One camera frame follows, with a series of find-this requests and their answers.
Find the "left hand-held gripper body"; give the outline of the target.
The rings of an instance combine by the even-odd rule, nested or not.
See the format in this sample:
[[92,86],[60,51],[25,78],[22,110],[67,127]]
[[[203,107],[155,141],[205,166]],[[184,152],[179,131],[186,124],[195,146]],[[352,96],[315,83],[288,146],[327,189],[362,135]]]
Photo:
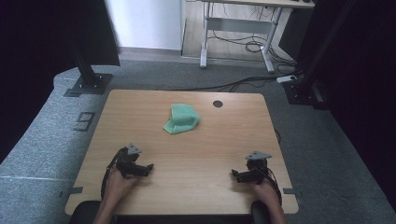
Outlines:
[[121,148],[116,158],[116,167],[121,172],[123,177],[127,175],[136,175],[137,172],[143,172],[140,168],[142,165],[137,165],[137,161],[141,150],[130,144],[128,147]]

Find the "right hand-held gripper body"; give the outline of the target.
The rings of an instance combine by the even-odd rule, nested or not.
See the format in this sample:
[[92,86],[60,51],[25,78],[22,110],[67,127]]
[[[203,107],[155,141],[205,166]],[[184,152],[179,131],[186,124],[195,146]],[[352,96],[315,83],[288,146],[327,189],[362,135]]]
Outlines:
[[270,180],[269,169],[267,167],[268,154],[254,151],[246,156],[247,159],[247,182],[260,184],[264,179]]

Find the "green cloth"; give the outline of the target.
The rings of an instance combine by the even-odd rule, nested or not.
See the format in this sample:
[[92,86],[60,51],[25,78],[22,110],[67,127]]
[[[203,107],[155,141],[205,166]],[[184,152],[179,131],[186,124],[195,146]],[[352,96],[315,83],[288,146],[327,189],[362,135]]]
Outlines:
[[171,105],[171,116],[163,128],[170,134],[191,131],[195,128],[201,117],[191,105]]

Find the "person's right hand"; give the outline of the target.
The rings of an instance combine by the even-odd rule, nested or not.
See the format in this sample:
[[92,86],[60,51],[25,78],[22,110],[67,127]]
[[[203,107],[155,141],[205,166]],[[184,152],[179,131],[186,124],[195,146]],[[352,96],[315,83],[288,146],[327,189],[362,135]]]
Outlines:
[[249,184],[253,189],[257,198],[267,205],[268,208],[280,207],[280,201],[276,194],[276,190],[268,180],[263,180],[260,184]]

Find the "person's left hand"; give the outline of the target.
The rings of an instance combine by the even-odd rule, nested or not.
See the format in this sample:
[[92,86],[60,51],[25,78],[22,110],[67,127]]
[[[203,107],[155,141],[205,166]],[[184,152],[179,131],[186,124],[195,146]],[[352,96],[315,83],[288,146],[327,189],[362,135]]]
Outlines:
[[118,168],[113,165],[106,181],[106,190],[103,201],[107,204],[117,204],[138,183],[135,177],[125,178]]

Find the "grey tape strip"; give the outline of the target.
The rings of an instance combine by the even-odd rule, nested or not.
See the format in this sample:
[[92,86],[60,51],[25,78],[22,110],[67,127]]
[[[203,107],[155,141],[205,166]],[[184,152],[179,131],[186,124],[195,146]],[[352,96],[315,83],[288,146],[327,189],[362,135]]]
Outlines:
[[71,194],[82,193],[83,187],[73,187],[68,190],[62,190],[59,193],[59,198],[68,198]]
[[294,195],[296,198],[302,198],[303,194],[301,191],[291,188],[283,188],[283,193],[285,195]]

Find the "dark floor socket box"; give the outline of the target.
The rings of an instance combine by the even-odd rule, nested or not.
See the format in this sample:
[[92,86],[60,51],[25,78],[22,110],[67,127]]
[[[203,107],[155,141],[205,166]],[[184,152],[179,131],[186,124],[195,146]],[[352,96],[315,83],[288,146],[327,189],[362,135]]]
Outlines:
[[92,124],[94,115],[94,112],[81,112],[73,126],[73,130],[77,132],[87,132]]

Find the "black metal stand with base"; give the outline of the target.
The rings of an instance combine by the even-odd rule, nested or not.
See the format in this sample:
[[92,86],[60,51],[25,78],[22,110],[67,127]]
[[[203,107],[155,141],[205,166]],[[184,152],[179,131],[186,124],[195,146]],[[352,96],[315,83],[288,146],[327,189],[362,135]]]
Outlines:
[[70,51],[77,65],[80,76],[74,86],[65,92],[64,97],[79,97],[81,94],[102,95],[105,92],[112,75],[95,73],[92,67],[86,63],[74,42],[70,43]]
[[323,106],[316,87],[318,67],[356,1],[318,0],[303,41],[303,58],[297,62],[304,77],[283,84],[290,104]]

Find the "black curtain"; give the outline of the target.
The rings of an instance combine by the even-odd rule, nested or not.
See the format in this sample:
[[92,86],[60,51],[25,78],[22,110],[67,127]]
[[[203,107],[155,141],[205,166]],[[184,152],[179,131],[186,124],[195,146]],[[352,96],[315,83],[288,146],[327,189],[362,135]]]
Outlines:
[[0,0],[0,163],[79,59],[120,63],[106,0]]
[[357,0],[317,74],[325,105],[396,210],[396,0]]

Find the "black computer tower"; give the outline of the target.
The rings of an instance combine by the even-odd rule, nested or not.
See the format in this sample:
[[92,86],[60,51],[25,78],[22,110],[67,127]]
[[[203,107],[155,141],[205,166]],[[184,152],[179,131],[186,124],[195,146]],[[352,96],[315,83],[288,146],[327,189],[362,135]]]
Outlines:
[[278,45],[295,61],[298,60],[310,16],[310,10],[294,8],[280,38]]

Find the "grey metal frame desk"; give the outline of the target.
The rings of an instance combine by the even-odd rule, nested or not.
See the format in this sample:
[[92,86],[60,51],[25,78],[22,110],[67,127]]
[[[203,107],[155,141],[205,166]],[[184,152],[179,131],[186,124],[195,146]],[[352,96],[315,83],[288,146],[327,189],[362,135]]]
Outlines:
[[[313,0],[197,0],[201,2],[204,7],[204,33],[202,37],[200,62],[201,69],[207,67],[207,52],[208,52],[208,32],[222,31],[222,32],[236,32],[244,34],[260,34],[266,35],[266,42],[260,49],[264,65],[270,74],[275,72],[273,63],[271,61],[269,48],[273,42],[276,28],[279,23],[282,10],[284,8],[292,9],[313,9],[315,3]],[[238,6],[256,6],[256,7],[272,7],[275,12],[273,18],[269,21],[253,21],[242,19],[227,19],[217,18],[210,15],[211,8],[214,4],[227,4]]]

